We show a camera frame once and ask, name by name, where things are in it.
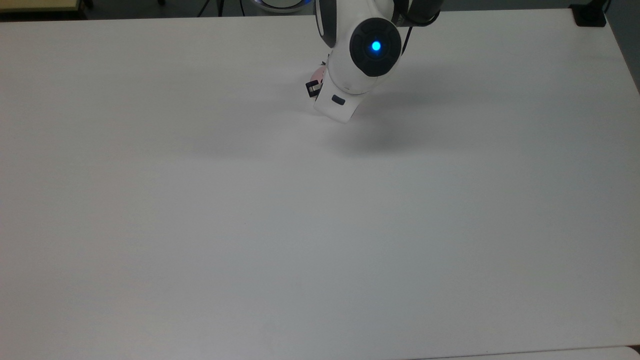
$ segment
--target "white table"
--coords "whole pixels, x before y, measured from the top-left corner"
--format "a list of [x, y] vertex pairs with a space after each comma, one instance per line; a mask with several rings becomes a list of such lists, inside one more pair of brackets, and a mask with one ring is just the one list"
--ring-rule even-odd
[[346, 125], [312, 17], [0, 24], [2, 359], [640, 343], [640, 96], [569, 10], [443, 13]]

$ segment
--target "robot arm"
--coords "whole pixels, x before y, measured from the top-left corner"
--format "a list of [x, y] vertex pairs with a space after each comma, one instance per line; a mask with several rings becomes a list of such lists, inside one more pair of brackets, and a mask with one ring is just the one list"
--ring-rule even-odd
[[307, 83], [314, 108], [347, 122], [367, 93], [398, 64], [399, 26], [427, 26], [444, 0], [316, 0], [316, 22], [332, 48], [322, 80]]

